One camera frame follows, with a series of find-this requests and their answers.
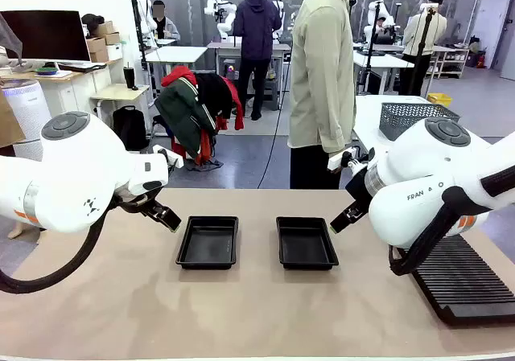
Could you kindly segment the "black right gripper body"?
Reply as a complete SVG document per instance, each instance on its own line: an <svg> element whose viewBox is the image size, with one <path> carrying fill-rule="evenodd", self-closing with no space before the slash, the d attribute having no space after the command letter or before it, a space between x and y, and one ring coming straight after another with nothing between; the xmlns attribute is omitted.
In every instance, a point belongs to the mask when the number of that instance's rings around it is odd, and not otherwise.
<svg viewBox="0 0 515 361"><path fill-rule="evenodd" d="M369 204L371 203L373 197L365 185L366 173L366 167L361 169L359 172L352 176L352 179L345 187L346 191L354 199L354 202L349 206L351 209L356 209L358 211L367 211L369 209Z"/></svg>

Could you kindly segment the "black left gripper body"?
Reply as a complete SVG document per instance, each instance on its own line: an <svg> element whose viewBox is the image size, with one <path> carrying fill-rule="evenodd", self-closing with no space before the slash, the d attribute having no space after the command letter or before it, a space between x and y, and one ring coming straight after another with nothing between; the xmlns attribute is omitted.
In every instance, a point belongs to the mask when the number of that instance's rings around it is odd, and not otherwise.
<svg viewBox="0 0 515 361"><path fill-rule="evenodd" d="M157 215L161 211L161 208L156 201L156 196L160 191L161 188L159 187L142 195L138 195L133 199L125 199L121 194L115 193L113 195L113 204L115 207L120 207L128 213Z"/></svg>

